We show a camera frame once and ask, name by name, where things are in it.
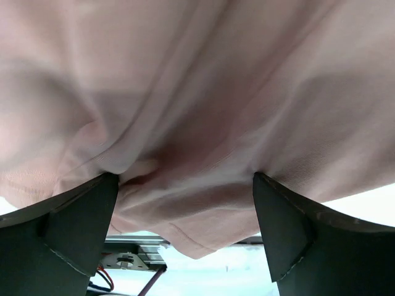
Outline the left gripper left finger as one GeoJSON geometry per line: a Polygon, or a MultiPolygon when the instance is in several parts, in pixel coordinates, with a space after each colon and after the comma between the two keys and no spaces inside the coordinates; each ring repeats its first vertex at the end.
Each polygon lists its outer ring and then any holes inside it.
{"type": "Polygon", "coordinates": [[[119,190],[105,173],[1,216],[1,295],[85,295],[119,190]]]}

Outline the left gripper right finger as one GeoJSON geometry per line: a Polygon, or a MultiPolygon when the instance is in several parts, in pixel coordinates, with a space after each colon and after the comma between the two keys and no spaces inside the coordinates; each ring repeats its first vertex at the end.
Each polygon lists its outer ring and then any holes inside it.
{"type": "Polygon", "coordinates": [[[253,198],[280,295],[394,294],[394,228],[337,212],[263,173],[253,198]]]}

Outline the pink t shirt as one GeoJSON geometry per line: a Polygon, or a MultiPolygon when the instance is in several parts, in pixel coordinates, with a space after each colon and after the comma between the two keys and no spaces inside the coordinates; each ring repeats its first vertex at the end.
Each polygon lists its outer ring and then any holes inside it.
{"type": "Polygon", "coordinates": [[[1,196],[120,177],[109,232],[201,258],[262,172],[318,202],[394,182],[393,1],[2,1],[1,196]]]}

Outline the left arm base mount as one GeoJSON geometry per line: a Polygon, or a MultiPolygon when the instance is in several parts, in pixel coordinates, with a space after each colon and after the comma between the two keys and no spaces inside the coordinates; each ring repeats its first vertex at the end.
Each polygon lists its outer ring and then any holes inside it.
{"type": "Polygon", "coordinates": [[[201,259],[181,254],[158,235],[109,236],[90,279],[91,289],[111,295],[276,295],[259,236],[201,259]]]}

